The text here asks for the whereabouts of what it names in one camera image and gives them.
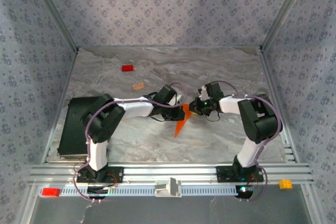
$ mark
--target orange plastic piece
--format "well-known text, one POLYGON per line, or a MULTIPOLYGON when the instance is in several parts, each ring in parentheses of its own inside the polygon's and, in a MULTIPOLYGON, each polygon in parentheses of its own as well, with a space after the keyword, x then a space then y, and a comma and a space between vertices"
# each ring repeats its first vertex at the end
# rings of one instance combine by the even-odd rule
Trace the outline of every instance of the orange plastic piece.
POLYGON ((181 104, 183 111, 185 113, 185 117, 183 121, 178 121, 176 124, 176 129, 175 129, 175 137, 177 137, 177 135, 179 134, 179 132, 181 131, 181 129, 183 128, 184 124, 186 123, 186 121, 188 121, 190 115, 191 115, 191 111, 189 111, 189 104, 183 103, 181 104))
POLYGON ((133 89, 134 90, 139 90, 139 89, 143 89, 145 87, 145 84, 143 82, 140 82, 138 84, 134 84, 133 85, 133 89))
POLYGON ((43 188, 41 195, 46 197, 58 197, 61 192, 59 188, 43 188))

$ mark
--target orange triangle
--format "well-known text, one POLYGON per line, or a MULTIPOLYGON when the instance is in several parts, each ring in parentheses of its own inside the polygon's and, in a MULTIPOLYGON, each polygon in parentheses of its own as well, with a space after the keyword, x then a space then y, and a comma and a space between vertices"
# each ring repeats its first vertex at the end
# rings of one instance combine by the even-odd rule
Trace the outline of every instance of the orange triangle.
POLYGON ((184 116, 183 121, 178 121, 177 124, 176 124, 175 137, 177 137, 177 135, 179 134, 179 132, 183 128, 184 124, 186 123, 186 121, 188 121, 188 119, 191 115, 191 111, 189 111, 189 104, 182 103, 181 106, 183 108, 185 116, 184 116))

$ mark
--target wall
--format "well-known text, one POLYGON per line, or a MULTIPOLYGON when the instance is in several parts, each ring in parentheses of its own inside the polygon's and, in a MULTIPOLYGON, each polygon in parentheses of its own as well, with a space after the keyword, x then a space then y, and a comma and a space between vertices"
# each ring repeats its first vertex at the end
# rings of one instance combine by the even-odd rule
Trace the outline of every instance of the wall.
POLYGON ((76 45, 259 45, 283 0, 53 0, 76 45))
POLYGON ((40 0, 0 0, 0 223, 14 222, 73 58, 40 0))
POLYGON ((336 223, 336 0, 297 0, 266 57, 301 161, 336 223))

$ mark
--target marble surface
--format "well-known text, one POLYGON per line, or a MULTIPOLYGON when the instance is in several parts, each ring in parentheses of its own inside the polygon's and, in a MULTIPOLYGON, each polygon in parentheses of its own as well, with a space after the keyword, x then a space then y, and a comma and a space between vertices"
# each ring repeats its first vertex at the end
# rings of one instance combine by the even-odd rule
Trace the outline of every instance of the marble surface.
MULTIPOLYGON (((253 47, 114 47, 80 49, 66 98, 50 147, 48 162, 59 162, 57 147, 64 125, 67 104, 73 97, 109 93, 117 98, 137 98, 159 91, 165 83, 187 86, 188 101, 197 89, 214 80, 232 83, 241 94, 268 93, 253 47), (133 64, 133 72, 121 66, 133 64), (134 91, 132 85, 144 82, 134 91)), ((221 84, 225 95, 234 91, 221 84)), ((213 112, 209 119, 216 119, 213 112)), ((231 162, 240 151, 245 133, 239 116, 221 114, 218 122, 193 114, 174 138, 176 122, 156 122, 151 118, 122 120, 109 141, 110 162, 231 162)), ((283 162, 285 151, 277 137, 260 156, 263 162, 283 162)))

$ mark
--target yellow lego brick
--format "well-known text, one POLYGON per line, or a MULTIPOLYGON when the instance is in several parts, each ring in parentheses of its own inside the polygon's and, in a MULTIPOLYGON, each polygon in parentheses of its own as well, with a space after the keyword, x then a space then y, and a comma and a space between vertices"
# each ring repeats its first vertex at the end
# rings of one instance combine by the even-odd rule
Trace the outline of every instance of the yellow lego brick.
POLYGON ((292 182, 289 179, 279 181, 280 189, 292 189, 292 182))

